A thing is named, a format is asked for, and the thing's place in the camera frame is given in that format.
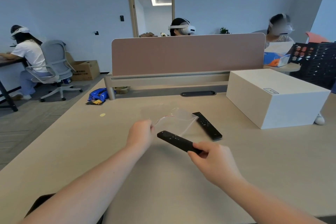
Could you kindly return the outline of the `grey office chair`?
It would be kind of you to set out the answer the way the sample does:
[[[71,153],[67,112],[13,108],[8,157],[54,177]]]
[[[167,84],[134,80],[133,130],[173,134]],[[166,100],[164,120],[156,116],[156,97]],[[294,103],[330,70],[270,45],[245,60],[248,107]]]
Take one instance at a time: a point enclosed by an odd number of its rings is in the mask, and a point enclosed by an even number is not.
[[[66,59],[64,43],[61,40],[49,40],[41,45],[41,50],[46,64],[44,66],[27,66],[26,71],[34,76],[34,78],[31,79],[32,82],[55,84],[56,89],[40,97],[40,102],[45,102],[47,97],[57,93],[60,94],[61,100],[65,101],[64,91],[79,91],[82,93],[81,88],[73,87],[70,83],[63,83],[63,80],[71,78],[73,72],[75,72]],[[44,77],[38,76],[35,72],[35,68],[46,68],[51,75]]]

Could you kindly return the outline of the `brown cardboard box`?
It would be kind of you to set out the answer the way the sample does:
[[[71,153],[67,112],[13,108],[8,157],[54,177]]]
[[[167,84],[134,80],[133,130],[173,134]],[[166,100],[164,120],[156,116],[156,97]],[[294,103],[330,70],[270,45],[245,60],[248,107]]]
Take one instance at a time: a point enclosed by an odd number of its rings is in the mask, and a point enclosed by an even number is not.
[[[71,63],[75,70],[71,81],[91,81],[100,75],[100,69],[97,60],[74,61]]]

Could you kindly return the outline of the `dark desk with black legs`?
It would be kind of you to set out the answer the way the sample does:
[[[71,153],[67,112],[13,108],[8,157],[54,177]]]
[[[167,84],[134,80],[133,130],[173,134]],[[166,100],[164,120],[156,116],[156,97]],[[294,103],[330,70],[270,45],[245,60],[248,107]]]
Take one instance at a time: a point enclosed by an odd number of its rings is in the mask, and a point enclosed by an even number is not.
[[[10,108],[17,112],[18,108],[12,100],[10,93],[20,89],[19,73],[27,66],[24,58],[5,60],[0,57],[0,108]]]

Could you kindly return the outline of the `person's right forearm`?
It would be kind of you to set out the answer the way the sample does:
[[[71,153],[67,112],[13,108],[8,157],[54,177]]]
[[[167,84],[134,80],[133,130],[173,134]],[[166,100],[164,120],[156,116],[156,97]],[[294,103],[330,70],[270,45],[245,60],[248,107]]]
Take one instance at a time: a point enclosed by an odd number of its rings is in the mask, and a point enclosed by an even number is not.
[[[215,184],[244,209],[257,224],[325,224],[238,176],[221,177]]]

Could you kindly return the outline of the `wooden door frame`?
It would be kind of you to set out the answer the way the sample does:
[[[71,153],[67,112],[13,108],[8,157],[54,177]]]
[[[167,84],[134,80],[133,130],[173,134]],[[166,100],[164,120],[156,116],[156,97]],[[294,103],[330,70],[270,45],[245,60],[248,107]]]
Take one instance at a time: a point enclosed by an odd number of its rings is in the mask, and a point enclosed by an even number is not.
[[[145,33],[154,36],[171,35],[169,26],[175,18],[174,0],[171,6],[152,6],[150,0],[129,0],[133,37]]]

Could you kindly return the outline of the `orange pink cloth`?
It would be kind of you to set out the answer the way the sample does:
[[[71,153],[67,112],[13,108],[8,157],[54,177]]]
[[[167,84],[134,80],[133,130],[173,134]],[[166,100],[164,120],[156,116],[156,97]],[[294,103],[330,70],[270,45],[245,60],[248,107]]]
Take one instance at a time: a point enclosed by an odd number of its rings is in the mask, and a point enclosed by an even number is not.
[[[325,37],[306,31],[305,34],[308,36],[308,43],[330,43],[331,41]]]

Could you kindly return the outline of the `person's left hand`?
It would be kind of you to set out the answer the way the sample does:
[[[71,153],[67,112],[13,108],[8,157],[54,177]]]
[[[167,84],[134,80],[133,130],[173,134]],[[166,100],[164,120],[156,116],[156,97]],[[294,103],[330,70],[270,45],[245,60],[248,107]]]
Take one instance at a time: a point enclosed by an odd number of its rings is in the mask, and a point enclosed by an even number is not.
[[[144,154],[151,146],[153,138],[146,138],[146,120],[136,121],[129,130],[126,148],[133,149],[138,153]]]

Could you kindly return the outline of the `blue and white carton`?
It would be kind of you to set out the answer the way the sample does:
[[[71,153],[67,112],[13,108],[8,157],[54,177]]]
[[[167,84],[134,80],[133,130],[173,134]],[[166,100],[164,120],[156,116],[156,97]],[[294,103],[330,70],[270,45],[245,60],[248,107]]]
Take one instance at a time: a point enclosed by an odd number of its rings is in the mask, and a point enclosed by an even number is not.
[[[288,64],[291,54],[289,53],[293,41],[289,42],[270,42],[264,50],[263,65],[271,67],[282,67]]]

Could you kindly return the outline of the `person's right hand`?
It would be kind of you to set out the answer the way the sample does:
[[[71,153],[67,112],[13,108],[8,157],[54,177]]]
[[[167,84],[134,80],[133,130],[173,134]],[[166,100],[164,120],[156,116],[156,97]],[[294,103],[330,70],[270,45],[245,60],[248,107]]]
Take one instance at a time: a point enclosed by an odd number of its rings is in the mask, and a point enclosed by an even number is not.
[[[187,154],[204,177],[224,191],[244,180],[227,146],[211,142],[208,154],[197,155],[192,151]]]

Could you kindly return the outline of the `black plastic crate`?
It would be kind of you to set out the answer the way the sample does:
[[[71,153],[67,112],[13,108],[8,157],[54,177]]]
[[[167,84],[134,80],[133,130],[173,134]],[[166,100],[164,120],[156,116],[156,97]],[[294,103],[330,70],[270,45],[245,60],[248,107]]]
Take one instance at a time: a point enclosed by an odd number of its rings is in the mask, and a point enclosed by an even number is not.
[[[289,75],[323,88],[332,89],[336,82],[336,42],[297,43],[289,50],[289,63],[300,66]]]

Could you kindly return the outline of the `round beige side table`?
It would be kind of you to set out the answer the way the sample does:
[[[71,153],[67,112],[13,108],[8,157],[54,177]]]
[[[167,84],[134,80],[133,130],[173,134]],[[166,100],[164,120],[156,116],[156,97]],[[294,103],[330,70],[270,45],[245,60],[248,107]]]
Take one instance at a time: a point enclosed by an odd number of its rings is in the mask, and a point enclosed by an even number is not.
[[[295,64],[295,63],[288,63],[284,66],[281,67],[272,67],[272,66],[267,66],[264,65],[263,69],[272,69],[275,70],[277,72],[281,72],[281,73],[290,73],[290,72],[296,72],[299,71],[301,68],[301,66],[299,64]]]

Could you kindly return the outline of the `blue snack bag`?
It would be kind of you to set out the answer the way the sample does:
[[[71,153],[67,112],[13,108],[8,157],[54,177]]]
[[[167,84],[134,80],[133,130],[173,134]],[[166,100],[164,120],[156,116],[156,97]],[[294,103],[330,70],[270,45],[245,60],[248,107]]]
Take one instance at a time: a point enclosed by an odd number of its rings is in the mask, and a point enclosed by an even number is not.
[[[107,88],[99,88],[97,90],[92,91],[89,94],[88,101],[86,105],[94,105],[99,106],[105,103],[106,100],[109,99]]]

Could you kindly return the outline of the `clear plastic zip bag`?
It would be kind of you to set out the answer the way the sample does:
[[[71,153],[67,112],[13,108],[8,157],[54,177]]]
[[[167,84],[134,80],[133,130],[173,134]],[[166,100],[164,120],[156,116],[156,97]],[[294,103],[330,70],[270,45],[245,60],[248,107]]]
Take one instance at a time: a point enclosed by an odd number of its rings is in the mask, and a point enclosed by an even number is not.
[[[198,117],[181,107],[159,105],[149,112],[148,119],[157,133],[165,130],[183,136]]]

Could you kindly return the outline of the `person's left forearm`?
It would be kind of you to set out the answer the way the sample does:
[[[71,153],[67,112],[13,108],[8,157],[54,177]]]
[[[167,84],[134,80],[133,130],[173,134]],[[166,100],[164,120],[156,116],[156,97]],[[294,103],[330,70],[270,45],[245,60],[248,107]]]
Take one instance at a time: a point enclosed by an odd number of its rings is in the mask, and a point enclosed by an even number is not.
[[[96,224],[146,150],[126,146],[90,169],[19,224]]]

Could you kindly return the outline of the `black remote control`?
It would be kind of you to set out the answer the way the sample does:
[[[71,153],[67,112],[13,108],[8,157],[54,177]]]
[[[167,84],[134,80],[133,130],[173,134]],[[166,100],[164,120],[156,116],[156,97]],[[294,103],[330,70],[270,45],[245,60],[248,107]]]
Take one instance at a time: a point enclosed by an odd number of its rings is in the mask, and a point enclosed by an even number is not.
[[[197,123],[201,126],[204,132],[212,141],[218,141],[222,139],[222,134],[208,121],[205,116],[200,112],[194,112],[193,115],[197,116]]]
[[[202,153],[202,150],[199,150],[193,146],[192,141],[189,141],[168,131],[161,131],[157,133],[157,137],[185,152],[192,151],[197,155]]]

